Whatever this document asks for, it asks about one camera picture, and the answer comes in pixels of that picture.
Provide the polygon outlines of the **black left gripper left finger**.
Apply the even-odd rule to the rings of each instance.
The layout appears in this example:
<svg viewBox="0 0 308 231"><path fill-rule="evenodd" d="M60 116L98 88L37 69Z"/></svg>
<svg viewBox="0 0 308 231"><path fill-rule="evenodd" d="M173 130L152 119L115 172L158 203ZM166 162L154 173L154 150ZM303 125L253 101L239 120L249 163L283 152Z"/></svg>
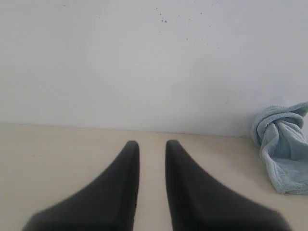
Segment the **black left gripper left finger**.
<svg viewBox="0 0 308 231"><path fill-rule="evenodd" d="M34 214L25 231L131 231L140 179L140 151L128 141L95 180L65 200Z"/></svg>

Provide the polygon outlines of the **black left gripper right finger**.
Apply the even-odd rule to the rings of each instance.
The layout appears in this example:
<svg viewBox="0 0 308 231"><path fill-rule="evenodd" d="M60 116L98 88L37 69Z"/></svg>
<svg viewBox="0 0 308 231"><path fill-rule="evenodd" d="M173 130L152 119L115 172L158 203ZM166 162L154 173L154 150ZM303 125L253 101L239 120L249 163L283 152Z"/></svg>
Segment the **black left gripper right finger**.
<svg viewBox="0 0 308 231"><path fill-rule="evenodd" d="M175 231L290 231L277 211L232 191L205 170L177 140L166 142L166 190Z"/></svg>

